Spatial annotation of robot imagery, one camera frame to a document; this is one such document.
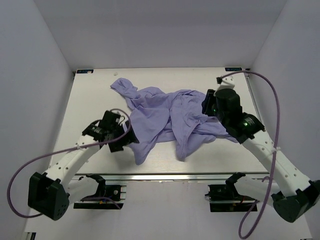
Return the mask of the lilac zip jacket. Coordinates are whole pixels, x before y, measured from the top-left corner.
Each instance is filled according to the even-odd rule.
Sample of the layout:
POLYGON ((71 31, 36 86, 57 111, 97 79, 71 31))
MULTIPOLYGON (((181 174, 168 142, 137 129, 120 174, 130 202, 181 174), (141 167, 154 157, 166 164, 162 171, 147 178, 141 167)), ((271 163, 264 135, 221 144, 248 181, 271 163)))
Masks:
POLYGON ((202 113, 202 92, 182 89, 165 93, 153 86, 138 89, 126 78, 117 79, 110 87, 131 111, 131 126, 139 142, 129 147, 137 165, 145 162, 157 143, 174 141, 176 157, 184 161, 201 145, 216 139, 237 142, 216 117, 202 113))

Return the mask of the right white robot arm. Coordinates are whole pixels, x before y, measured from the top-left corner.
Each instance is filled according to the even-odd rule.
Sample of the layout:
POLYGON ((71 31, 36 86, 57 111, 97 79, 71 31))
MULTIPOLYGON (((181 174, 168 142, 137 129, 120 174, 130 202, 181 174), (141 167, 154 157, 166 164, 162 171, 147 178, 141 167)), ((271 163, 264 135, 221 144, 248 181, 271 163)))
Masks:
POLYGON ((268 170, 275 182, 268 190, 266 183, 241 172, 234 173, 225 181, 225 192, 229 198, 236 200, 240 196, 248 196, 263 201, 269 192, 267 204, 289 223, 295 222, 319 201, 319 180, 312 181, 274 147, 270 135, 258 118, 243 112, 240 96, 235 90, 209 89, 201 106, 202 113, 217 118, 227 133, 268 170))

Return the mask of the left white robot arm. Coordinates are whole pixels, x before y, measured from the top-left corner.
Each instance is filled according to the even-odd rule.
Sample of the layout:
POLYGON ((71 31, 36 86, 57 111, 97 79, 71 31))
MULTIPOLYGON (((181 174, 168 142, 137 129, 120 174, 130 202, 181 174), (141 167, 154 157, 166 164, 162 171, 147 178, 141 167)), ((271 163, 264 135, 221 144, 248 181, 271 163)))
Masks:
POLYGON ((73 178, 105 145, 114 153, 131 143, 138 143, 138 139, 129 115, 118 108, 105 111, 101 119, 94 120, 82 131, 74 147, 63 150, 64 156, 55 165, 30 177, 28 206, 57 221, 75 202, 112 202, 102 176, 87 173, 77 181, 73 178))

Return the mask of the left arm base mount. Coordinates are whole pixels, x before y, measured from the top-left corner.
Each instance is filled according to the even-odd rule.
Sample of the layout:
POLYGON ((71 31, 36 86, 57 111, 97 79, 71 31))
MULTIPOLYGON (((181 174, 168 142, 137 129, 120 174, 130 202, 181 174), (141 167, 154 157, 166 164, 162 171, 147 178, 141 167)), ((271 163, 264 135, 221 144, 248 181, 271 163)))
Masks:
POLYGON ((121 210, 126 199, 127 186, 120 183, 107 183, 97 174, 86 174, 82 179, 93 180, 95 193, 84 196, 73 204, 74 209, 81 210, 121 210))

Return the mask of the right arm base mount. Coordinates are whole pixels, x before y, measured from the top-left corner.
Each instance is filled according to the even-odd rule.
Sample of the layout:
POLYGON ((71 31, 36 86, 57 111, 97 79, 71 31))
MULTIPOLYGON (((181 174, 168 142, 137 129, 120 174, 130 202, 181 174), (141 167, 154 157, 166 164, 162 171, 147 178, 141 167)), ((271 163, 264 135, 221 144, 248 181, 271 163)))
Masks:
POLYGON ((249 196, 240 195, 236 190, 235 183, 246 175, 236 172, 230 176, 224 184, 208 185, 208 193, 204 197, 209 201, 211 213, 240 213, 257 212, 255 199, 249 196))

